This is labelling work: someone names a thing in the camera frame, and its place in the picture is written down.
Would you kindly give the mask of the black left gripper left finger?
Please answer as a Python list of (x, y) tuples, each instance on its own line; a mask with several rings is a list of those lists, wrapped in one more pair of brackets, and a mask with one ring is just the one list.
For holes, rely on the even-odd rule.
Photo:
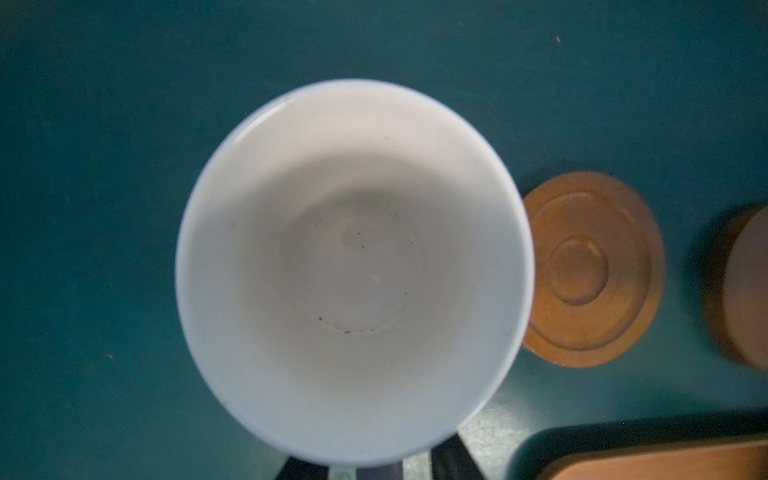
[(329, 467), (289, 457), (275, 480), (328, 480)]

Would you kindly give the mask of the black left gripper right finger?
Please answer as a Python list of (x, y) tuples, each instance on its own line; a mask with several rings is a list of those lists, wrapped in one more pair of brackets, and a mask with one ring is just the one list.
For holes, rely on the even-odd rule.
[(430, 450), (433, 480), (484, 480), (466, 445), (455, 434)]

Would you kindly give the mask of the purple mug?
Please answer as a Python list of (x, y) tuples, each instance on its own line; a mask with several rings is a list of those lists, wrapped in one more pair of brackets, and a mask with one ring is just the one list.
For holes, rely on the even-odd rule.
[(380, 467), (453, 436), (518, 354), (535, 283), (518, 188), (458, 113), (323, 81), (239, 124), (199, 175), (175, 255), (205, 383), (268, 445)]

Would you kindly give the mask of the brown wooden round coaster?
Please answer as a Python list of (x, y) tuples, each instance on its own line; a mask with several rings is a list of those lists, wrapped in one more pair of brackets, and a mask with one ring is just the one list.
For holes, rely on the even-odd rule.
[(627, 184), (589, 171), (554, 177), (524, 203), (536, 267), (525, 347), (568, 368), (625, 354), (664, 291), (664, 243), (650, 208)]

